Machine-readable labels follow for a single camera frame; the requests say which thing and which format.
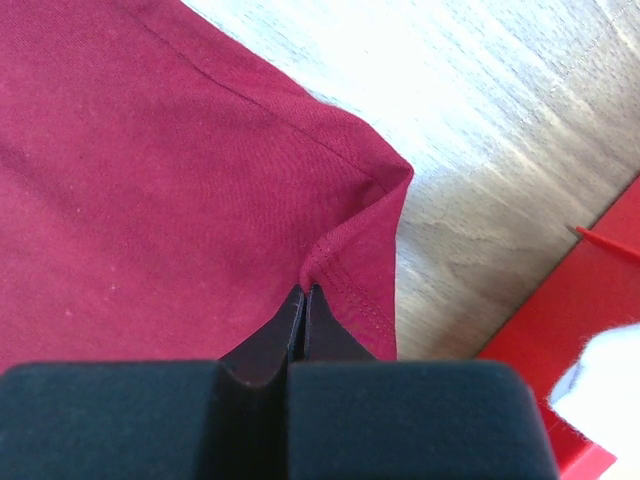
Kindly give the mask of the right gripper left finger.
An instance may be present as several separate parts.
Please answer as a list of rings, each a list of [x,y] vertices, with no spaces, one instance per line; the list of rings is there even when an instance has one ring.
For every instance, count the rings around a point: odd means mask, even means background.
[[[286,378],[304,330],[293,289],[217,361],[64,362],[1,377],[5,479],[282,479]]]

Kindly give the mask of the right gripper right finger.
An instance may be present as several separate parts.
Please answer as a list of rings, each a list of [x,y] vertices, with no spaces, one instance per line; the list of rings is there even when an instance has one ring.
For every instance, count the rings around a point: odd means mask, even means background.
[[[493,361],[383,362],[307,298],[287,381],[292,479],[555,479],[531,388]]]

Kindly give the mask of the dark red t shirt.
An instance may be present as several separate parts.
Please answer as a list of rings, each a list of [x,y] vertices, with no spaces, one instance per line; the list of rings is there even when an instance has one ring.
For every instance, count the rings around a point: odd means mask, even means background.
[[[312,285],[392,360],[411,178],[178,1],[5,1],[1,365],[220,357]]]

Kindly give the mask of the white t shirt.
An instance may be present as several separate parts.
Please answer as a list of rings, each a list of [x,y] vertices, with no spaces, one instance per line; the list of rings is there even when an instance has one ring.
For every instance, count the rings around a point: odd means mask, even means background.
[[[639,477],[639,325],[603,331],[556,382],[551,410],[616,457],[606,479]]]

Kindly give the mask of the red plastic bin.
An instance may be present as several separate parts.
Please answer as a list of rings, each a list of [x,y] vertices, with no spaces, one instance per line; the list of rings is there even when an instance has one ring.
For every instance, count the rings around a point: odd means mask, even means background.
[[[594,335],[639,319],[639,184],[633,182],[481,350],[532,387],[563,479],[596,479],[608,451],[553,413],[547,398]]]

